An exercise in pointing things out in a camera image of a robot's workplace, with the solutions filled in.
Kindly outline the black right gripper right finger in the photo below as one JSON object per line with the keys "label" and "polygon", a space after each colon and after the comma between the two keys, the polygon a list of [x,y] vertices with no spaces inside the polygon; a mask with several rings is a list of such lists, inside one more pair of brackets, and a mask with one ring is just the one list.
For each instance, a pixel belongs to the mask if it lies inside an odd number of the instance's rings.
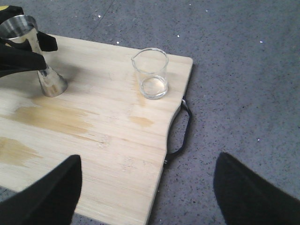
{"label": "black right gripper right finger", "polygon": [[228,225],[298,225],[300,201],[275,187],[232,155],[219,154],[213,188]]}

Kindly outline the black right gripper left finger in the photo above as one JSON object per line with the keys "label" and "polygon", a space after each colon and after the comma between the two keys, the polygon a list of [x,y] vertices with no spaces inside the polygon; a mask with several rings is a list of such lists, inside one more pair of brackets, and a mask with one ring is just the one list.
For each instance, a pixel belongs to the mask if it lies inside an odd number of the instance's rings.
{"label": "black right gripper left finger", "polygon": [[40,180],[0,204],[2,225],[69,225],[82,189],[82,163],[71,155]]}

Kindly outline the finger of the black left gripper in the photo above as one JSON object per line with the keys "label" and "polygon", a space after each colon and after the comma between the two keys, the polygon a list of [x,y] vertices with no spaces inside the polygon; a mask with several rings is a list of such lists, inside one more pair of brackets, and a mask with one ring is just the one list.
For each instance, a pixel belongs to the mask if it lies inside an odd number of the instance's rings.
{"label": "finger of the black left gripper", "polygon": [[25,15],[23,8],[18,6],[0,7],[0,38],[7,44],[27,51],[34,51],[34,47],[27,38],[34,35],[35,44],[40,51],[52,52],[58,50],[56,38],[38,30],[36,20]]}
{"label": "finger of the black left gripper", "polygon": [[0,77],[44,69],[46,62],[42,55],[7,46],[0,40]]}

